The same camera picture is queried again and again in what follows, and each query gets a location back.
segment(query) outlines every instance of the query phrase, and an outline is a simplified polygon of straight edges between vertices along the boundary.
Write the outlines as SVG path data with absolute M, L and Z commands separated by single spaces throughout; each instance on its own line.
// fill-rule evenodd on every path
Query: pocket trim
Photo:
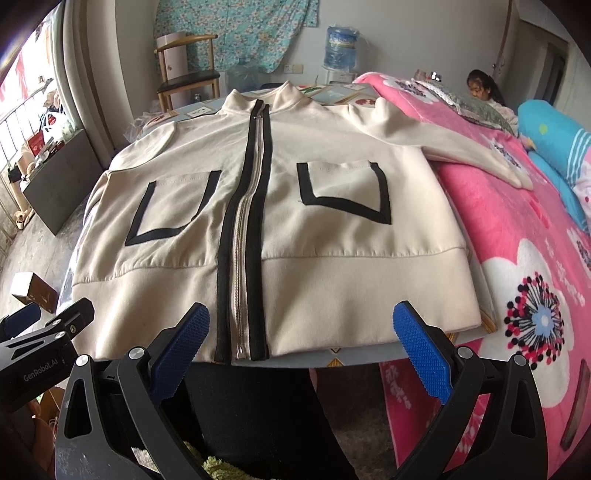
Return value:
M 205 208 L 205 206 L 213 196 L 213 193 L 216 191 L 217 183 L 219 181 L 221 174 L 221 170 L 212 170 L 209 173 L 209 177 L 207 178 L 207 185 L 205 185 L 205 191 L 203 192 L 203 197 L 201 199 L 201 203 L 199 204 L 199 208 L 197 209 L 197 213 L 193 215 L 193 217 L 183 226 L 179 226 L 176 228 L 155 228 L 153 230 L 138 235 L 138 230 L 142 223 L 142 219 L 144 218 L 144 213 L 148 208 L 152 195 L 154 195 L 154 192 L 156 190 L 155 180 L 148 183 L 148 187 L 146 188 L 144 196 L 142 197 L 138 209 L 135 212 L 134 219 L 131 222 L 131 228 L 129 229 L 129 233 L 127 234 L 127 238 L 125 239 L 125 246 L 129 247 L 130 245 L 139 245 L 152 240 L 161 240 L 164 238 L 171 238 L 173 236 L 178 235 L 187 227 L 188 224 L 195 220 L 197 218 L 197 215 L 201 213 L 201 210 Z
M 351 213 L 360 217 L 367 218 L 376 223 L 392 225 L 392 213 L 390 210 L 390 195 L 388 193 L 388 182 L 384 171 L 374 162 L 369 163 L 370 168 L 378 178 L 379 186 L 379 211 L 366 207 L 353 200 L 339 197 L 317 197 L 314 195 L 312 182 L 310 180 L 310 170 L 307 163 L 297 164 L 297 178 L 300 184 L 300 197 L 304 205 L 322 205 L 342 212 Z

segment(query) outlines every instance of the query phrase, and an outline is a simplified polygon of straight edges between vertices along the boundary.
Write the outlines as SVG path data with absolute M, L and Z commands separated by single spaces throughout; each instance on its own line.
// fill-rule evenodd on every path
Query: jacket pocket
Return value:
M 297 175 L 304 205 L 324 206 L 392 224 L 388 182 L 377 163 L 298 163 Z
M 220 170 L 212 170 L 148 183 L 131 222 L 125 246 L 180 234 L 207 205 L 216 190 L 220 174 Z

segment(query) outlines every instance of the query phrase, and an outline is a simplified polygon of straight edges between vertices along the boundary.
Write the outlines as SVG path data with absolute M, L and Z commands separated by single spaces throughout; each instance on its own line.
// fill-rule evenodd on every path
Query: ponytail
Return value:
M 496 103 L 500 103 L 502 106 L 506 106 L 505 99 L 503 98 L 499 86 L 490 75 L 484 73 L 481 70 L 472 70 L 466 79 L 466 83 L 469 84 L 470 82 L 480 83 L 482 88 L 491 91 L 491 99 L 493 99 Z

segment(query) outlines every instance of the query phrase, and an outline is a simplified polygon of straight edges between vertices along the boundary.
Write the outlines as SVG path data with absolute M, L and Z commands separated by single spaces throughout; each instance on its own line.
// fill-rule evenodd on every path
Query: concrete floor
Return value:
M 85 202 L 57 236 L 35 215 L 10 247 L 0 272 L 0 318 L 22 304 L 10 295 L 15 273 L 33 271 L 56 291 L 61 290 L 70 256 L 82 230 Z M 37 326 L 52 315 L 42 310 Z M 317 370 L 318 396 L 345 455 L 360 480 L 383 479 L 396 471 L 379 368 L 377 365 Z

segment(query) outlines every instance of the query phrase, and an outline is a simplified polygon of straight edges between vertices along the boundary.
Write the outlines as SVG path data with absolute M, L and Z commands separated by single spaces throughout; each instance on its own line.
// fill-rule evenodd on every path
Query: blue gripper pad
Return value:
M 30 303 L 4 320 L 4 333 L 7 338 L 15 338 L 41 318 L 41 309 L 36 303 Z
M 150 396 L 156 406 L 174 396 L 209 331 L 209 311 L 194 303 L 175 328 L 151 370 Z
M 427 393 L 445 405 L 452 394 L 450 367 L 429 338 L 426 324 L 407 301 L 394 307 L 392 319 L 394 331 Z

